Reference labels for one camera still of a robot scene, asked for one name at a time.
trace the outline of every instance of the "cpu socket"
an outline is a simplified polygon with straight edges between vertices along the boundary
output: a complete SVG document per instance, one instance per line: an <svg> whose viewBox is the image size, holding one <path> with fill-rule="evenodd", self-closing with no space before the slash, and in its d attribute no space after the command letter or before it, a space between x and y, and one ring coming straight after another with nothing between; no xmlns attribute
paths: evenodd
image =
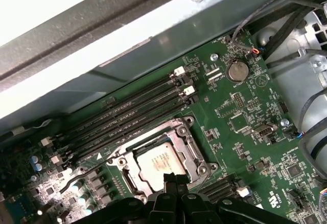
<svg viewBox="0 0 327 224"><path fill-rule="evenodd" d="M187 175L193 188L218 169L206 163L189 131L191 116L171 119L119 146L107 164L116 166L135 197L147 196L164 187L164 173Z"/></svg>

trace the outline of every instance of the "motherboard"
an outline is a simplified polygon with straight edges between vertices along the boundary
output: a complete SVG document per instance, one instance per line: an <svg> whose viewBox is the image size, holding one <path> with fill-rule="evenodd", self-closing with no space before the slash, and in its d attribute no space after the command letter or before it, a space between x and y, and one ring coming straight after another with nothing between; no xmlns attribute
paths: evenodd
<svg viewBox="0 0 327 224"><path fill-rule="evenodd" d="M260 55L230 41L216 38L3 150L0 223L73 223L125 197L146 203L172 172L212 203L235 197L322 223L321 180L278 87ZM246 31L237 41L253 46Z"/></svg>

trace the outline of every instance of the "black cable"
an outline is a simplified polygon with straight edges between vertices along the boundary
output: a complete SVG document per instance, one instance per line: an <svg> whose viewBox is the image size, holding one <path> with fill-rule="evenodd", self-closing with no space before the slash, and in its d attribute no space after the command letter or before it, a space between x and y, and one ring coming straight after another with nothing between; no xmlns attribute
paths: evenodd
<svg viewBox="0 0 327 224"><path fill-rule="evenodd" d="M66 192L66 191L69 189L71 183L73 183L74 181L76 181L76 180L78 180L78 179L81 179L81 178L86 177L88 174L90 174L91 172L93 172L93 171L99 169L102 165L104 165L105 163L109 162L109 161L112 160L112 159L113 159L113 157L108 158L108 159L106 159L105 161L103 161L102 163L100 163L100 164L98 164L97 166L93 167L92 169L89 169L87 172L85 172L85 173L83 173L83 174L80 174L80 175L78 175L78 176L75 176L75 177L71 178L71 179L67 182L67 184L66 184L66 185L65 185L65 186L64 186L64 187L59 191L60 194L63 194L64 192Z"/></svg>
<svg viewBox="0 0 327 224"><path fill-rule="evenodd" d="M305 159L311 164L311 166L316 170L317 174L321 176L323 179L327 179L327 173L323 171L323 169L317 164L317 162L311 157L308 149L307 143L311 138L313 138L318 133L322 132L327 128L327 117L322 121L315 124L312 128L310 128L301 138L298 148L302 152Z"/></svg>
<svg viewBox="0 0 327 224"><path fill-rule="evenodd" d="M261 29L265 28L266 26L270 25L271 23L283 18L284 16L287 16L289 14L292 14L298 9L304 9L304 6L299 6L298 4L290 3L287 4L279 9L274 10L273 12L261 17L260 19L257 19L255 21L252 21L247 26L247 29L250 31L252 35L260 31Z"/></svg>
<svg viewBox="0 0 327 224"><path fill-rule="evenodd" d="M327 145L327 136L325 136L324 138L322 138L316 145L315 147L312 149L311 151L311 157L313 159L316 159L318 157L318 154L320 153L320 151Z"/></svg>
<svg viewBox="0 0 327 224"><path fill-rule="evenodd" d="M307 52L307 55L320 55L323 57L327 57L327 51L324 51L322 49L306 49L306 52ZM294 52L294 53L292 53L288 56L285 56L277 61L268 63L267 67L268 68L277 67L284 63L293 61L294 59L299 58L299 57L300 57L300 54L298 52Z"/></svg>
<svg viewBox="0 0 327 224"><path fill-rule="evenodd" d="M314 100L316 100L319 96L321 95L325 95L327 94L327 88L324 88L322 89L321 91L319 91L318 93L314 94L313 96L311 96L307 102L304 104L304 106L302 107L302 110L300 112L300 118L299 118L299 121L298 121L298 132L301 133L302 132L302 125L303 125L303 120L304 120L304 117L306 115L306 112L307 110L309 109L309 107L311 106L312 102Z"/></svg>
<svg viewBox="0 0 327 224"><path fill-rule="evenodd" d="M242 21L240 25L238 25L238 27L235 29L234 34L233 34L232 39L231 39L232 42L234 43L234 45L236 45L237 47L242 48L242 49L247 49L249 51L253 50L253 48L251 46L243 45L243 44L240 44L240 43L236 42L237 34L255 16L257 16L262 10L264 10L267 6L274 3L275 1L278 1L278 0L269 0L269 1L265 2L261 7L259 7L251 15L249 15L244 21ZM308 6L308 7L311 7L311 8L323 9L323 5L318 4L318 3L314 3L314 2L309 2L309 1L306 1L306 0L287 0L287 1L299 4L299 5L303 5L303 6Z"/></svg>
<svg viewBox="0 0 327 224"><path fill-rule="evenodd" d="M327 0L314 0L321 3ZM272 53L285 41L285 39L291 34L291 32L298 26L298 24L312 11L311 7L301 6L296 10L284 23L284 25L278 30L278 32L271 37L269 42L265 45L265 52L263 53L264 60L268 59Z"/></svg>

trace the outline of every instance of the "capacitor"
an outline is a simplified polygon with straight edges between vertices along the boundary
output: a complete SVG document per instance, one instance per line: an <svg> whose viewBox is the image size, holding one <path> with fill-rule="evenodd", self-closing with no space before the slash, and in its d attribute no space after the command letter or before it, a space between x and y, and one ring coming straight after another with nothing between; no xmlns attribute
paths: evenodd
<svg viewBox="0 0 327 224"><path fill-rule="evenodd" d="M95 209L96 209L96 207L94 205L89 205L86 208L85 214L86 215L91 215L94 212Z"/></svg>
<svg viewBox="0 0 327 224"><path fill-rule="evenodd" d="M37 214L38 215L43 215L44 213L46 213L46 211L48 211L48 209L50 209L52 206L52 204L50 203L46 203L45 205L41 206L38 211Z"/></svg>
<svg viewBox="0 0 327 224"><path fill-rule="evenodd" d="M40 160L42 160L42 155L41 154L35 154L31 157L31 161L36 164L37 162L39 162Z"/></svg>
<svg viewBox="0 0 327 224"><path fill-rule="evenodd" d="M77 181L72 187L71 187L71 190L72 192L75 192L77 193L81 187L83 186L83 183L81 181Z"/></svg>
<svg viewBox="0 0 327 224"><path fill-rule="evenodd" d="M77 201L80 205L85 205L88 198L89 198L88 194L84 193L82 196L80 196L80 198Z"/></svg>
<svg viewBox="0 0 327 224"><path fill-rule="evenodd" d="M45 168L46 168L46 163L44 161L39 161L38 163L35 164L36 171L41 171Z"/></svg>
<svg viewBox="0 0 327 224"><path fill-rule="evenodd" d="M57 222L63 223L68 215L69 215L69 211L65 210L57 217Z"/></svg>

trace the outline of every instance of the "cable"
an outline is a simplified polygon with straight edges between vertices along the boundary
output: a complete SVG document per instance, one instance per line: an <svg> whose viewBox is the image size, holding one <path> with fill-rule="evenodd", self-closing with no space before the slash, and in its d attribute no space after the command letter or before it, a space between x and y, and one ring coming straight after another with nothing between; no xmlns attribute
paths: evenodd
<svg viewBox="0 0 327 224"><path fill-rule="evenodd" d="M238 25L238 27L235 29L235 31L233 33L233 36L231 38L231 41L234 43L234 45L236 45L239 48L246 49L246 50L249 50L249 51L253 51L254 50L254 48L251 47L251 46L243 45L241 43L236 42L237 34L255 16L257 16L262 10L264 10L267 6L269 6L270 4L274 3L275 1L278 1L278 0L269 0L269 1L265 2L261 7L259 7L251 15L249 15L244 21L242 21L240 25ZM314 2L309 2L309 1L306 1L306 0L288 0L288 1L293 2L293 3L296 3L296 4L299 4L299 5L303 5L303 6L308 6L308 7L317 8L317 9L323 9L323 5L318 4L318 3L314 3Z"/></svg>
<svg viewBox="0 0 327 224"><path fill-rule="evenodd" d="M99 169L102 165L104 165L105 163L109 162L109 161L112 160L113 158L114 158L114 157L108 158L108 159L106 159L105 161L103 161L102 163L100 163L100 164L98 164L97 166L93 167L92 169L89 169L87 172L85 172L85 173L83 173L83 174L80 174L80 175L78 175L78 176L75 176L75 177L71 178L71 179L67 182L67 184L66 184L66 185L65 185L65 186L64 186L64 187L59 191L59 193L60 193L60 194L63 194L64 192L66 192L66 191L69 189L71 183L73 183L74 181L76 181L76 180L78 180L78 179L81 179L81 178L86 177L88 174L90 174L91 172L93 172L93 171Z"/></svg>
<svg viewBox="0 0 327 224"><path fill-rule="evenodd" d="M305 159L311 164L311 166L316 170L317 174L320 175L322 178L327 179L327 173L323 171L323 169L317 164L317 162L311 157L308 149L307 143L309 140L327 128L327 117L324 118L322 121L315 124L311 127L301 138L298 148L302 152Z"/></svg>
<svg viewBox="0 0 327 224"><path fill-rule="evenodd" d="M48 124L50 124L51 121L52 121L52 119L47 119L47 120L43 121L43 123L40 126L34 126L32 128L33 129L40 129L42 127L46 127Z"/></svg>
<svg viewBox="0 0 327 224"><path fill-rule="evenodd" d="M324 2L327 0L314 0L315 2ZM296 26L312 11L311 7L300 7L296 10L278 30L278 32L271 37L269 42L265 45L265 52L263 53L264 60L267 60L272 53L285 41Z"/></svg>
<svg viewBox="0 0 327 224"><path fill-rule="evenodd" d="M322 138L316 145L315 147L312 149L311 151L311 157L313 159L316 159L318 157L318 154L320 153L320 151L327 145L327 136L325 136L324 138Z"/></svg>
<svg viewBox="0 0 327 224"><path fill-rule="evenodd" d="M318 92L318 93L314 94L313 96L311 96L307 100L307 102L304 104L304 106L302 107L302 110L300 112L300 118L299 118L299 121L298 121L298 127L297 127L297 129L298 129L298 132L299 133L302 132L302 129L301 128L302 128L302 125L303 125L303 120L304 120L304 117L306 115L306 112L309 109L309 107L311 106L312 102L314 100L316 100L319 96L325 95L326 93L327 93L327 88L324 88L320 92Z"/></svg>
<svg viewBox="0 0 327 224"><path fill-rule="evenodd" d="M327 51L324 51L322 49L306 49L307 55L320 55L323 57L327 57ZM277 61L270 62L267 64L267 68L273 68L280 66L284 63L294 61L294 59L299 58L300 54L299 52L294 52L288 56L285 56Z"/></svg>
<svg viewBox="0 0 327 224"><path fill-rule="evenodd" d="M323 197L326 196L326 192L324 192L327 189L324 189L323 191L320 192L319 194L319 200L318 200L318 211L320 212L322 218L324 221L327 221L326 215L322 209L322 204L323 204Z"/></svg>

